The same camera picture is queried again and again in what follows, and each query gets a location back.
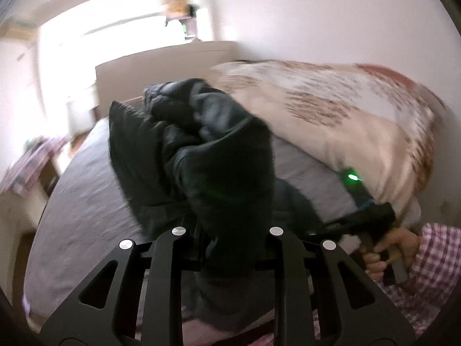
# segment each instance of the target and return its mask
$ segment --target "bright window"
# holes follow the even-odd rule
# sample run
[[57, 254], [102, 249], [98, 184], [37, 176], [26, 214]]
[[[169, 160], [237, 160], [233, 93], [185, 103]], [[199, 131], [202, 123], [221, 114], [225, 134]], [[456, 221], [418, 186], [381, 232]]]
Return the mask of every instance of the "bright window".
[[[90, 0], [41, 27], [41, 87], [53, 133], [76, 133], [70, 126], [75, 119], [69, 115], [75, 110], [75, 105], [69, 107], [73, 100], [78, 99], [78, 104], [85, 109], [96, 105], [97, 65], [132, 53], [190, 41], [179, 21], [165, 26], [161, 1]], [[190, 0], [190, 3], [199, 6], [198, 37], [212, 40], [207, 0]]]

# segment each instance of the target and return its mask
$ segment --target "white wall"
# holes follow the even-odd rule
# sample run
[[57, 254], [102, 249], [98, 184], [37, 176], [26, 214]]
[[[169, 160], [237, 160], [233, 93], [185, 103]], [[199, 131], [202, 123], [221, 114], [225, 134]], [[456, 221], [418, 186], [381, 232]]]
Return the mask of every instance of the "white wall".
[[[449, 107], [429, 187], [430, 221], [461, 195], [461, 37], [439, 0], [216, 0], [221, 39], [247, 59], [377, 63], [424, 83]], [[449, 206], [442, 215], [443, 201]]]
[[32, 49], [25, 44], [0, 41], [0, 178], [27, 139], [46, 131], [32, 63]]
[[[22, 155], [26, 140], [46, 131], [36, 98], [32, 56], [24, 44], [0, 41], [0, 179]], [[0, 195], [0, 286], [9, 299], [22, 230], [13, 208], [13, 203]]]

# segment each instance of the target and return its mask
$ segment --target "white headboard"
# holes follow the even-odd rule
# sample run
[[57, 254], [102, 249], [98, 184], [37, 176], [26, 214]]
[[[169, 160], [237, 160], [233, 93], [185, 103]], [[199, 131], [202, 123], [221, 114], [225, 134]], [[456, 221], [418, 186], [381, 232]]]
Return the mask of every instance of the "white headboard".
[[142, 96], [151, 84], [204, 78], [210, 67], [235, 60], [232, 41], [203, 41], [147, 50], [96, 66], [98, 114], [106, 116], [114, 100]]

